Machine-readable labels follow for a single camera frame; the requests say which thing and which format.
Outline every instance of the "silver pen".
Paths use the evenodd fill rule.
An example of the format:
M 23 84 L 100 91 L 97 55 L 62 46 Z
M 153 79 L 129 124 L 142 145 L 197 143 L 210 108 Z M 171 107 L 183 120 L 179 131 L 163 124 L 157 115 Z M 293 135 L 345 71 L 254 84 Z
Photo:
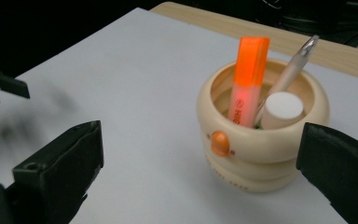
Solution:
M 274 82 L 271 89 L 267 93 L 267 97 L 272 93 L 277 91 L 286 91 L 287 88 L 292 84 L 296 76 L 304 68 L 305 64 L 308 62 L 311 53 L 314 50 L 316 43 L 318 42 L 319 36 L 314 35 L 310 40 L 308 40 L 304 46 L 293 56 L 289 64 L 284 68 L 283 72 L 279 76 L 278 80 Z M 266 100 L 263 100 L 260 103 L 260 106 L 257 109 L 257 115 L 255 118 L 255 124 L 261 120 L 261 115 L 264 109 L 264 103 Z

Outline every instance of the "highlighter cap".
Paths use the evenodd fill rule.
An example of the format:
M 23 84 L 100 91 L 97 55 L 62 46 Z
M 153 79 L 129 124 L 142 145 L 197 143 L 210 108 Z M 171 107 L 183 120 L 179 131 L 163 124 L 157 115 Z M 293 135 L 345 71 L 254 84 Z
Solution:
M 269 38 L 242 37 L 234 83 L 243 87 L 261 86 L 269 52 Z

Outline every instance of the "dark background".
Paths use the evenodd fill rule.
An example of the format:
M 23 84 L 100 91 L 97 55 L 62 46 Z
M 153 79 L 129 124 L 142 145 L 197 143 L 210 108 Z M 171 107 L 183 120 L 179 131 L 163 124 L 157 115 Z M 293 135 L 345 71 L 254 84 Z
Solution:
M 0 1 L 0 67 L 18 76 L 136 7 L 164 1 Z M 355 47 L 358 0 L 173 1 Z

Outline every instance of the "wooden pen holder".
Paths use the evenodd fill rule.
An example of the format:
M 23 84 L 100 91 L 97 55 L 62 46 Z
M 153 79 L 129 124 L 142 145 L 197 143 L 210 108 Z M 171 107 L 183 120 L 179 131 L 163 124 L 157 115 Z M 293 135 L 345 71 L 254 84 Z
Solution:
M 296 156 L 305 122 L 326 125 L 329 103 L 320 83 L 302 71 L 287 91 L 304 105 L 304 118 L 284 128 L 257 130 L 227 119 L 235 63 L 216 71 L 202 86 L 197 115 L 207 161 L 228 183 L 250 192 L 281 188 L 298 174 Z M 286 62 L 268 59 L 260 99 L 282 73 Z

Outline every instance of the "orange highlighter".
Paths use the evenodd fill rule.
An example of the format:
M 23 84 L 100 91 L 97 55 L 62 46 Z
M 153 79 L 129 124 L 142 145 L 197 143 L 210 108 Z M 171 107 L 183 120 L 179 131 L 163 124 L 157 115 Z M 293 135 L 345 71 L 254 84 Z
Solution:
M 254 128 L 263 83 L 269 38 L 242 37 L 227 117 L 236 124 Z

